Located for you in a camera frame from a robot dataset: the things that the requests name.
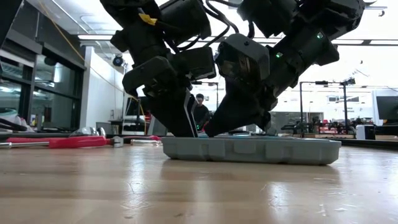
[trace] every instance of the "gray plastic case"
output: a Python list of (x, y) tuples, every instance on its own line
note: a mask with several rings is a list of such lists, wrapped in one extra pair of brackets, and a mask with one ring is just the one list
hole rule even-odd
[(162, 138), (171, 159), (216, 162), (327, 165), (338, 159), (341, 142), (283, 137)]

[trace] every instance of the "workbench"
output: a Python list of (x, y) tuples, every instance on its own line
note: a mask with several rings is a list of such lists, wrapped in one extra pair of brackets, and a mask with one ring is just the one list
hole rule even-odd
[(1, 223), (398, 223), (398, 154), (330, 166), (171, 161), (161, 147), (0, 151)]

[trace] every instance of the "camera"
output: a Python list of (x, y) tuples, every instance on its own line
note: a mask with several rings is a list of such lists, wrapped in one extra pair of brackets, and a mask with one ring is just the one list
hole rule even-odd
[(117, 67), (121, 67), (124, 64), (123, 56), (122, 55), (116, 55), (115, 58), (113, 59), (113, 65)]

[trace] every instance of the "yellow tag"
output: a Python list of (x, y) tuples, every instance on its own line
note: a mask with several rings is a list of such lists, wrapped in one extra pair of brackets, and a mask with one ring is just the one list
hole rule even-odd
[(138, 15), (142, 19), (142, 21), (148, 23), (149, 25), (154, 26), (156, 24), (157, 19), (153, 19), (149, 15), (143, 13), (139, 13)]

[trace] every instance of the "person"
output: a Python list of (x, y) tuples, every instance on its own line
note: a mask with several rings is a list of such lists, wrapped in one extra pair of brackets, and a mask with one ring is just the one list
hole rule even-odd
[(198, 129), (202, 129), (210, 118), (209, 109), (205, 105), (203, 105), (204, 99), (205, 97), (203, 96), (203, 94), (197, 94), (198, 105), (193, 110), (193, 117), (195, 118)]

